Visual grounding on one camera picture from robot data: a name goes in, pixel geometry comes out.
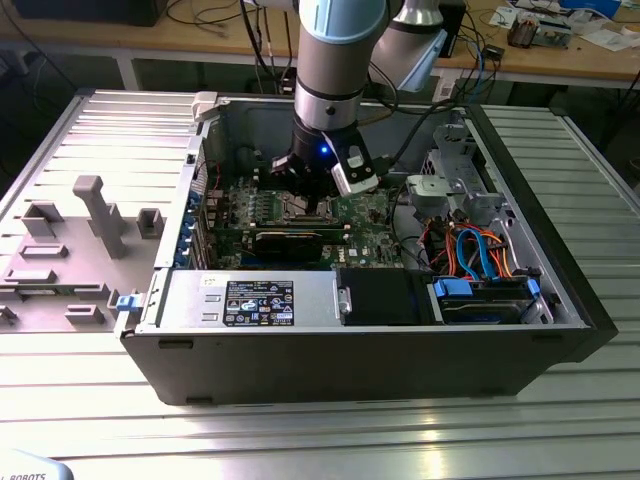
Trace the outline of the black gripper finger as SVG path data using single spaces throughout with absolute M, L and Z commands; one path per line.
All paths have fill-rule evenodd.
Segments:
M 294 196 L 300 196 L 306 200 L 306 213 L 316 211 L 317 178 L 303 160 L 296 155 L 274 159 L 271 164 L 271 175 Z

